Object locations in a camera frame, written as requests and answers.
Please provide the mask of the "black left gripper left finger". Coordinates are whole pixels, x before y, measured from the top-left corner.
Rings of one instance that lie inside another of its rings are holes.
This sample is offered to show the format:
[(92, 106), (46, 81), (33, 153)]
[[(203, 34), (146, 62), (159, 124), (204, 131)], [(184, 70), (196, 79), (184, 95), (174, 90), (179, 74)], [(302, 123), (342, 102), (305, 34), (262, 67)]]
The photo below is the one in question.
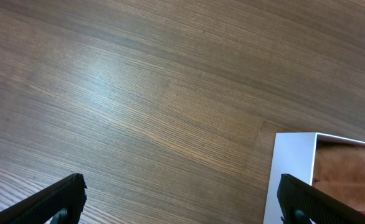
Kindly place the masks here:
[(80, 221), (87, 200), (82, 174), (74, 173), (0, 212), (0, 223)]

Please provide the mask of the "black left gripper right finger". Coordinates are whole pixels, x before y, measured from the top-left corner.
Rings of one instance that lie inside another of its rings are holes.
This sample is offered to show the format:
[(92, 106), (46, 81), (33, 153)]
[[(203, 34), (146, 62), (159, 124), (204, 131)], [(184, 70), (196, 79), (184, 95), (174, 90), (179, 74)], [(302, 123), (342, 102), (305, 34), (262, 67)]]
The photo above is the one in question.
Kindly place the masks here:
[(365, 224), (365, 215), (300, 179), (282, 174), (277, 190), (283, 224)]

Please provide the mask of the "white box pink interior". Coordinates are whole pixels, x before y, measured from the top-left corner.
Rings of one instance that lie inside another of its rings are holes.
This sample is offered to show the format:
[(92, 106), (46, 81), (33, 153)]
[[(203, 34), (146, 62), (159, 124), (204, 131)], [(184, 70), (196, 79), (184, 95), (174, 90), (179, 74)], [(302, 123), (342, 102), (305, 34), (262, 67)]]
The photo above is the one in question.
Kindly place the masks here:
[(329, 142), (365, 147), (364, 141), (325, 133), (276, 133), (265, 204), (264, 224), (281, 223), (282, 209), (277, 190), (282, 174), (291, 174), (311, 185), (317, 146)]

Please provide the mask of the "brown plush bear toy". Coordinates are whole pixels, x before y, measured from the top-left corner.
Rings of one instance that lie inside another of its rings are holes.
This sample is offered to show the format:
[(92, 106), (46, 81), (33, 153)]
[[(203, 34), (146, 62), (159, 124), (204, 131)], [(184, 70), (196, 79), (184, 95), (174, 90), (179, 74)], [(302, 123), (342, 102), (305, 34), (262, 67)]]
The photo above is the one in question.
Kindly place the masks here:
[(319, 147), (312, 186), (355, 210), (365, 211), (365, 147)]

